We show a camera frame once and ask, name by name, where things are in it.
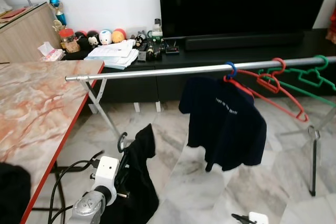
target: marble tabletop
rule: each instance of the marble tabletop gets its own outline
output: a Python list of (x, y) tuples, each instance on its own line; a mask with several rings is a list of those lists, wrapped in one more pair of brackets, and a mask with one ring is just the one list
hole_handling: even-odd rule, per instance
[(84, 87), (72, 74), (100, 73), (103, 61), (29, 62), (0, 65), (0, 162), (31, 175), (27, 218), (82, 107)]

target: marble floor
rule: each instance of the marble floor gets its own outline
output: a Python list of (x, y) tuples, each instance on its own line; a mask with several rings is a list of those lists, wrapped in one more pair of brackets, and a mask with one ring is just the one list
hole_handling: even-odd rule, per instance
[[(178, 102), (162, 105), (141, 104), (135, 113), (133, 104), (105, 104), (120, 132), (128, 139), (149, 123), (153, 125), (156, 155), (147, 164), (160, 206), (150, 224), (230, 224), (237, 223), (232, 213), (247, 215), (250, 211), (266, 214), (270, 224), (336, 223), (336, 118), (321, 131), (321, 155), (318, 159), (317, 195), (311, 197), (309, 187), (310, 141), (306, 134), (282, 133), (316, 125), (331, 107), (310, 98), (298, 98), (310, 116), (301, 123), (262, 100), (255, 104), (267, 122), (267, 142), (261, 165), (241, 165), (222, 172), (214, 165), (205, 171), (204, 149), (186, 146), (189, 115), (182, 115)], [(288, 99), (275, 102), (295, 110)], [(105, 155), (120, 158), (116, 137), (102, 117), (83, 111), (58, 157), (59, 165), (70, 165), (105, 150)], [(72, 205), (86, 190), (93, 169), (67, 174), (62, 179), (66, 205)], [(49, 175), (35, 207), (48, 207), (55, 179)], [(60, 206), (56, 195), (55, 205)], [(45, 212), (32, 212), (29, 224), (47, 223)]]

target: navy t-shirt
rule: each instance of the navy t-shirt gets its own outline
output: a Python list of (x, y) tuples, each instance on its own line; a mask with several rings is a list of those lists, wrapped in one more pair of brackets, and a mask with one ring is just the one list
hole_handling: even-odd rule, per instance
[(214, 163), (230, 170), (261, 163), (266, 122), (254, 98), (223, 80), (195, 77), (187, 82), (179, 105), (190, 113), (188, 146), (203, 146), (207, 170)]

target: soundbar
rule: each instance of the soundbar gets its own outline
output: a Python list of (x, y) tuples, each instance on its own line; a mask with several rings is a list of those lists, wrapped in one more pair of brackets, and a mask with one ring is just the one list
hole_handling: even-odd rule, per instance
[(189, 36), (185, 39), (185, 50), (266, 47), (290, 45), (302, 42), (302, 31), (277, 34), (229, 34)]

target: clothes rack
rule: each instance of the clothes rack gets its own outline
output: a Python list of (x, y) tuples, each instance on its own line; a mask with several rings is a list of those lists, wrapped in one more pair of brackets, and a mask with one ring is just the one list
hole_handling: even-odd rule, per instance
[[(336, 62), (336, 56), (327, 57), (329, 63)], [(321, 58), (311, 57), (311, 58), (301, 58), (301, 59), (290, 59), (285, 60), (286, 66), (305, 66), (305, 65), (318, 65), (324, 64), (324, 60)], [(237, 69), (260, 69), (260, 68), (273, 68), (281, 67), (279, 61), (257, 61), (257, 62), (247, 62), (235, 64)], [(104, 93), (104, 88), (106, 81), (110, 79), (125, 79), (125, 78), (139, 78), (139, 77), (149, 77), (149, 76), (171, 76), (178, 74), (191, 74), (191, 73), (205, 73), (205, 72), (218, 72), (218, 71), (230, 71), (232, 67), (230, 65), (214, 65), (214, 66), (202, 66), (202, 67), (189, 67), (189, 68), (175, 68), (175, 69), (160, 69), (160, 70), (143, 70), (143, 71), (130, 71), (130, 72), (119, 72), (119, 73), (101, 73), (101, 74), (82, 74), (77, 76), (66, 76), (66, 81), (79, 81), (84, 88), (88, 91), (89, 97), (93, 102), (95, 110), (98, 111), (103, 119), (106, 121), (110, 129), (119, 138), (120, 133), (116, 126), (114, 125), (111, 117), (105, 113), (104, 109), (101, 107), (99, 101)], [(91, 87), (89, 81), (92, 80), (102, 80), (98, 95)], [(310, 126), (308, 127), (309, 134), (311, 136), (311, 176), (309, 191), (312, 196), (315, 196), (315, 185), (316, 185), (316, 160), (317, 160), (317, 146), (319, 144), (320, 135), (319, 131), (321, 128), (330, 121), (335, 113), (335, 108), (331, 110), (322, 120), (318, 127)]]

